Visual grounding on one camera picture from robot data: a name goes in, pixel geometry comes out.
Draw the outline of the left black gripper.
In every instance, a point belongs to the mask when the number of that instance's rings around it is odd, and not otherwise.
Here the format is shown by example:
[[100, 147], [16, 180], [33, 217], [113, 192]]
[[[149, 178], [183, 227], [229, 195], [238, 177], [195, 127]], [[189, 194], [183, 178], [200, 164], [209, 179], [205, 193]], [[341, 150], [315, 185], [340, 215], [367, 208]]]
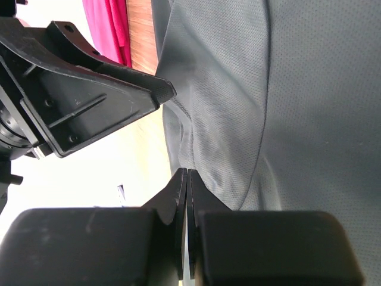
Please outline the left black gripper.
[[[176, 96], [169, 81], [99, 54], [71, 22], [24, 27], [16, 14], [27, 3], [1, 1], [3, 185], [22, 183], [11, 162], [32, 149], [66, 157]], [[59, 74], [60, 59], [106, 76]]]

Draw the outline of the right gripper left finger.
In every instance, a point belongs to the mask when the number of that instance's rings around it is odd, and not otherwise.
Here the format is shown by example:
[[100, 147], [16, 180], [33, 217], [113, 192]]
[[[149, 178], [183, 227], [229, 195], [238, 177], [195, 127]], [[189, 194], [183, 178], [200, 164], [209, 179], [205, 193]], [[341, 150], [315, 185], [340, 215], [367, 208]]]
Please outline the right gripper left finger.
[[141, 207], [29, 209], [1, 243], [2, 285], [177, 285], [186, 169]]

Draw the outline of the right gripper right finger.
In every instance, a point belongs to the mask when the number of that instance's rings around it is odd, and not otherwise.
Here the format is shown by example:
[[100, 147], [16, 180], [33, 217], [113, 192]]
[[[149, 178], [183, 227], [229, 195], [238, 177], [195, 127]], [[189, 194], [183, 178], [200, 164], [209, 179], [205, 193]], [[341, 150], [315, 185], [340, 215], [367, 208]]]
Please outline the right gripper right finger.
[[318, 211], [233, 211], [188, 171], [190, 278], [196, 285], [363, 285], [345, 230]]

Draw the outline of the grey t shirt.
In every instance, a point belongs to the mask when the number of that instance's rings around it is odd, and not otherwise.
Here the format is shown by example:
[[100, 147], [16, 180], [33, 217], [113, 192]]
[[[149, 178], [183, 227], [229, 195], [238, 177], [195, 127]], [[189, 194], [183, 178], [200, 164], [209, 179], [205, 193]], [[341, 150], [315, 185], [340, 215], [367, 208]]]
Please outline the grey t shirt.
[[380, 2], [153, 1], [172, 170], [233, 210], [322, 210], [380, 284]]

